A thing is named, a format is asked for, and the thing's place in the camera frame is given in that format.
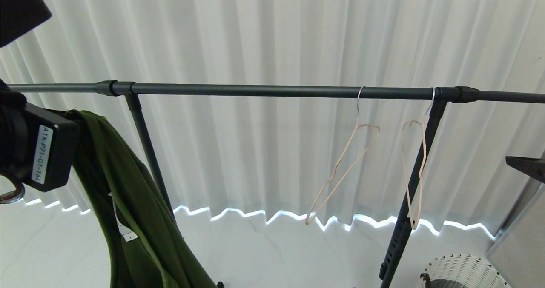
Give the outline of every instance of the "black device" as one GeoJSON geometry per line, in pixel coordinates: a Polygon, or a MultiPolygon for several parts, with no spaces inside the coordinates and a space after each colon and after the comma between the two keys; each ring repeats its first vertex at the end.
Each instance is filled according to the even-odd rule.
{"type": "MultiPolygon", "coordinates": [[[[51,18],[43,0],[0,0],[1,46],[51,18]]],[[[0,203],[24,195],[22,183],[39,191],[66,185],[80,129],[77,123],[27,102],[0,80],[0,174],[16,190],[0,203]]]]}

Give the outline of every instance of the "white tile floor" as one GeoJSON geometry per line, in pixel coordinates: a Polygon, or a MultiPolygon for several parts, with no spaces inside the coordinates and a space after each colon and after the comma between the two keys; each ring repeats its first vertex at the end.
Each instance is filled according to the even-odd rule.
{"type": "MultiPolygon", "coordinates": [[[[350,231],[279,216],[227,212],[210,221],[208,212],[176,218],[195,255],[213,280],[227,288],[379,287],[378,270],[393,224],[373,228],[356,221],[350,231]]],[[[433,258],[444,254],[484,256],[492,241],[480,229],[445,226],[439,236],[420,226],[411,236],[393,288],[414,287],[433,258]]],[[[1,288],[106,288],[109,256],[92,213],[63,212],[60,206],[18,202],[0,206],[1,288]]]]}

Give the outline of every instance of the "black plastic joint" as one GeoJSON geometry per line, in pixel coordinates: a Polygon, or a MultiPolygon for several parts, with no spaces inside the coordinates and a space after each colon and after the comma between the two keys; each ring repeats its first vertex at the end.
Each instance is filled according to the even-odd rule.
{"type": "Polygon", "coordinates": [[[133,94],[131,86],[134,84],[134,81],[115,81],[112,83],[112,93],[115,96],[126,96],[128,94],[133,94]]]}
{"type": "Polygon", "coordinates": [[[105,80],[95,83],[95,92],[97,94],[103,94],[104,96],[116,97],[117,95],[112,91],[112,85],[116,80],[105,80]]]}
{"type": "Polygon", "coordinates": [[[453,103],[468,103],[475,102],[479,100],[481,91],[479,89],[467,87],[467,86],[456,86],[460,90],[460,98],[458,100],[452,101],[453,103]]]}

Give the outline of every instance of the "green garment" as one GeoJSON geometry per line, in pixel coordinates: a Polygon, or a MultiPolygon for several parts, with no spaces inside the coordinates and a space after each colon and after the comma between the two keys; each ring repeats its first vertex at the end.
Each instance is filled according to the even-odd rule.
{"type": "Polygon", "coordinates": [[[193,255],[144,164],[104,117],[71,110],[80,142],[73,166],[109,248],[111,288],[216,288],[193,255]],[[138,238],[125,241],[119,221],[138,238]]]}

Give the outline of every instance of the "curtain fold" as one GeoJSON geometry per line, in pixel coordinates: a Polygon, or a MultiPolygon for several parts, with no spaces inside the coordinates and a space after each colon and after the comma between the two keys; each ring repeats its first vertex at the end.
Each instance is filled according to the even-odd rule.
{"type": "MultiPolygon", "coordinates": [[[[545,0],[45,0],[52,19],[0,50],[7,83],[472,86],[545,93],[545,0]]],[[[27,94],[57,110],[106,116],[144,159],[123,98],[27,94]]],[[[355,100],[141,96],[173,206],[305,214],[353,129],[355,100]]],[[[376,145],[319,215],[396,216],[403,199],[401,127],[429,101],[360,100],[376,145]]],[[[526,177],[504,156],[545,151],[545,107],[449,104],[424,174],[423,217],[482,222],[493,234],[526,177]]],[[[407,163],[421,135],[403,134],[407,163]]],[[[370,136],[358,134],[339,167],[370,136]]],[[[89,207],[74,176],[26,200],[89,207]]]]}

